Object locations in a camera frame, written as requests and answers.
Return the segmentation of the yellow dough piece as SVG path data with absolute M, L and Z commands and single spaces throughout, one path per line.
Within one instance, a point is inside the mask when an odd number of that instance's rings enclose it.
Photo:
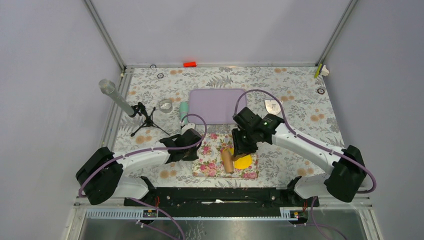
M 252 163 L 253 163 L 253 157 L 251 154 L 245 155 L 243 157 L 240 157 L 236 160 L 236 158 L 233 156 L 234 148 L 229 149 L 230 152 L 230 163 L 232 166 L 237 170 L 244 170 L 248 169 Z

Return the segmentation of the floral rectangular tray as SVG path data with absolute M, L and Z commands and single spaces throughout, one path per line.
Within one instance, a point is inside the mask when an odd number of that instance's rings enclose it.
M 208 133 L 197 152 L 198 159 L 192 165 L 195 177 L 256 179 L 259 177 L 258 155 L 251 154 L 252 164 L 246 169 L 236 169 L 225 173 L 221 152 L 224 148 L 234 148 L 231 134 Z

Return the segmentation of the wooden dough roller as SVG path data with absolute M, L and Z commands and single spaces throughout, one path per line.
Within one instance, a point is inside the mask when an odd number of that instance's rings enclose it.
M 235 172 L 235 168 L 233 167 L 233 165 L 230 163 L 230 159 L 231 159 L 231 154 L 229 151 L 230 148 L 226 147 L 221 151 L 221 160 L 223 162 L 223 167 L 224 167 L 224 171 L 227 174 L 233 174 Z

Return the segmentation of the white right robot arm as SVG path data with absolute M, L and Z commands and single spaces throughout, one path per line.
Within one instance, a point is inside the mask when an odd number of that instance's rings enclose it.
M 367 176 L 361 152 L 355 146 L 330 146 L 308 135 L 294 133 L 283 118 L 270 113 L 260 117 L 248 107 L 235 114 L 233 120 L 237 124 L 231 132 L 235 158 L 253 154 L 258 150 L 258 143 L 267 143 L 290 150 L 323 170 L 322 174 L 297 176 L 290 181 L 286 198 L 293 206 L 325 195 L 350 203 Z

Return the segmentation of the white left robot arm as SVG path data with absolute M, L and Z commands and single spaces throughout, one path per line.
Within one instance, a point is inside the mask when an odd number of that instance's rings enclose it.
M 160 139 L 150 148 L 128 153 L 114 153 L 108 147 L 101 147 L 75 174 L 80 184 L 78 194 L 87 198 L 91 205 L 99 205 L 110 198 L 135 198 L 148 206 L 155 200 L 153 186 L 130 174 L 153 166 L 194 161 L 204 138 L 189 128 L 183 134 Z

